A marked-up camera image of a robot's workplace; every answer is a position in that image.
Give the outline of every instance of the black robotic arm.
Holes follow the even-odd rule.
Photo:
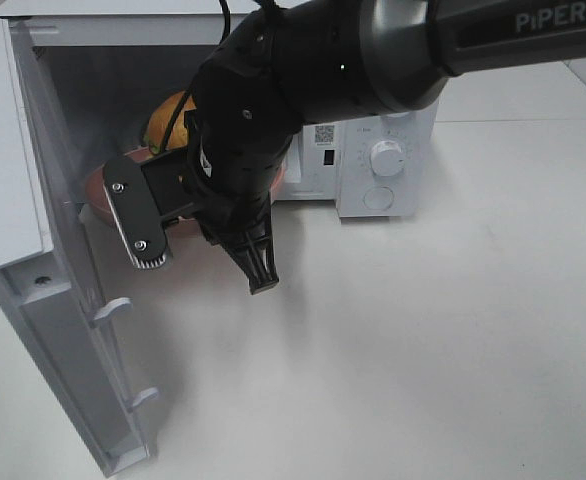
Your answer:
[[[105,167],[138,266],[161,265],[163,229],[194,217],[252,293],[268,289],[278,281],[269,188],[303,125],[422,109],[465,72],[586,57],[586,0],[258,3],[193,81],[187,149]],[[126,175],[136,188],[114,192]]]

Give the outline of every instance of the cable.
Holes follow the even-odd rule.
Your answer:
[[[282,17],[282,10],[280,7],[275,3],[275,0],[253,0],[257,3],[262,10],[264,10],[264,14],[266,15],[266,19],[269,22],[277,22]]]
[[[231,33],[231,10],[226,0],[220,0],[220,7],[222,7],[222,15],[224,15],[224,30],[222,30],[222,39],[220,43],[226,40],[226,37]]]
[[[220,43],[222,43],[231,33],[231,10],[229,9],[229,4],[227,0],[219,0],[220,7],[222,8],[222,15],[224,16],[224,28],[222,30],[222,38],[220,39]],[[164,130],[164,135],[162,136],[162,141],[160,142],[160,147],[158,150],[158,155],[166,152],[166,147],[169,144],[169,140],[171,139],[171,135],[173,134],[173,128],[175,127],[175,122],[177,122],[184,105],[189,99],[191,95],[191,84],[184,90],[180,101],[175,106],[173,110],[173,114],[171,115],[171,119],[169,120],[168,125],[166,126],[166,130]]]

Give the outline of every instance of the table surface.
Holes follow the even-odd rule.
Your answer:
[[[107,296],[137,306],[116,324],[132,383],[162,391],[143,412],[159,454],[117,478],[586,478],[586,114],[570,109],[438,123],[411,219],[277,204],[282,282],[257,297],[200,238],[134,272],[88,215]],[[0,312],[0,479],[17,477],[102,478]]]

